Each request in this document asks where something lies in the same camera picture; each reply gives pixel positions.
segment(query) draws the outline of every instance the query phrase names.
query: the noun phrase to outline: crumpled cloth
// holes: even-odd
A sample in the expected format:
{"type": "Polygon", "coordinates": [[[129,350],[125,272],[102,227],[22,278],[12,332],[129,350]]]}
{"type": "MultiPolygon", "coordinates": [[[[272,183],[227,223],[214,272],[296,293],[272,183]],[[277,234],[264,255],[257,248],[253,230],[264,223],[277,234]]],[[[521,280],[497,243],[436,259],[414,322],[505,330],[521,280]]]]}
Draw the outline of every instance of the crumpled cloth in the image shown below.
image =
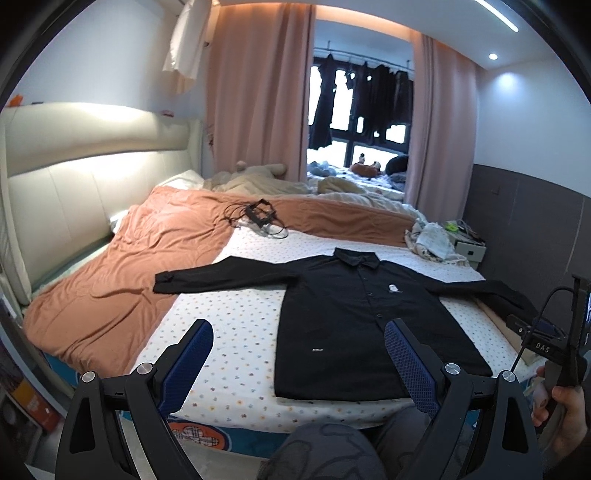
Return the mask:
{"type": "Polygon", "coordinates": [[[333,166],[331,166],[326,160],[321,161],[320,163],[313,161],[308,163],[308,171],[312,175],[316,175],[318,177],[334,177],[336,176],[336,170],[333,166]]]}
{"type": "Polygon", "coordinates": [[[418,218],[413,231],[406,230],[404,241],[408,249],[419,257],[460,267],[470,266],[466,257],[456,253],[446,231],[438,223],[427,223],[418,218]]]}

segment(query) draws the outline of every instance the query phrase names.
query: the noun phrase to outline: screw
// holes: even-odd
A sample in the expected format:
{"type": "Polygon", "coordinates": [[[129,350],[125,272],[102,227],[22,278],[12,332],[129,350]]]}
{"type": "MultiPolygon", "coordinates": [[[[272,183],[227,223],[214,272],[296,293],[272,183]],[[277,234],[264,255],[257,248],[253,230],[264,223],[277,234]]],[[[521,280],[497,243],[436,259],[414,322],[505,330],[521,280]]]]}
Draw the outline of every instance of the screw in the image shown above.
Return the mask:
{"type": "Polygon", "coordinates": [[[152,364],[149,364],[147,362],[138,365],[138,368],[136,369],[136,372],[139,373],[140,375],[149,374],[151,371],[152,371],[152,364]]]}
{"type": "Polygon", "coordinates": [[[95,379],[95,373],[94,372],[86,372],[84,375],[82,375],[82,381],[84,383],[88,383],[88,382],[92,382],[95,379]]]}
{"type": "Polygon", "coordinates": [[[445,371],[450,375],[459,375],[462,369],[456,364],[446,364],[445,371]]]}
{"type": "Polygon", "coordinates": [[[515,374],[513,372],[509,372],[508,370],[505,370],[502,375],[503,375],[503,378],[505,380],[507,380],[508,382],[515,381],[515,374]]]}

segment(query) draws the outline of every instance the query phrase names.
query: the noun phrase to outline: pink curtain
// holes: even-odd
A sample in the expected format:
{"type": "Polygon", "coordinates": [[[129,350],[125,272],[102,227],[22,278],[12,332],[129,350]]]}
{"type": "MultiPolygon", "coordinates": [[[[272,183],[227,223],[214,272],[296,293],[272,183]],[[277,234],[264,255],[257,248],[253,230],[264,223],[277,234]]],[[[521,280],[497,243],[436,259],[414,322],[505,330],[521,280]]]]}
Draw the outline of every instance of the pink curtain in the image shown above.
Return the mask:
{"type": "Polygon", "coordinates": [[[207,77],[207,127],[216,171],[283,163],[304,180],[316,8],[221,7],[207,77]]]}
{"type": "Polygon", "coordinates": [[[473,61],[413,34],[415,79],[405,201],[431,222],[461,218],[474,162],[478,115],[473,61]]]}

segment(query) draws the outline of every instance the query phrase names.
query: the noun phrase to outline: bed frame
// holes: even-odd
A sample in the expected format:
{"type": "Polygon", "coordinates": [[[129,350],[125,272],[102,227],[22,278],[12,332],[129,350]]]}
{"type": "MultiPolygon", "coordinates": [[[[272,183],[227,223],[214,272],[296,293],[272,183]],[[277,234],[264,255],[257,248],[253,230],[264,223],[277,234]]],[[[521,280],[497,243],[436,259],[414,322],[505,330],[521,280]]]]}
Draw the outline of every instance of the bed frame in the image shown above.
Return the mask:
{"type": "Polygon", "coordinates": [[[109,218],[200,170],[202,125],[134,108],[44,103],[0,113],[0,287],[20,312],[109,236],[109,218]]]}

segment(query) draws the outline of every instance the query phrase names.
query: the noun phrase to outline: shirt collar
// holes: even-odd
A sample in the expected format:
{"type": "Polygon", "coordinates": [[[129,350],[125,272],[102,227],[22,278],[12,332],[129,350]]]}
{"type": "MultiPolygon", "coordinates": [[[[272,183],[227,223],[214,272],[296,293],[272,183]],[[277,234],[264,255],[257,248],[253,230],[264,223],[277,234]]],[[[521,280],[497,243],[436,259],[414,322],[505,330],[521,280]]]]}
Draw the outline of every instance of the shirt collar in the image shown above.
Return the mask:
{"type": "Polygon", "coordinates": [[[364,265],[373,270],[379,267],[379,258],[374,252],[358,252],[355,250],[345,250],[344,248],[335,248],[333,256],[351,267],[364,265]]]}

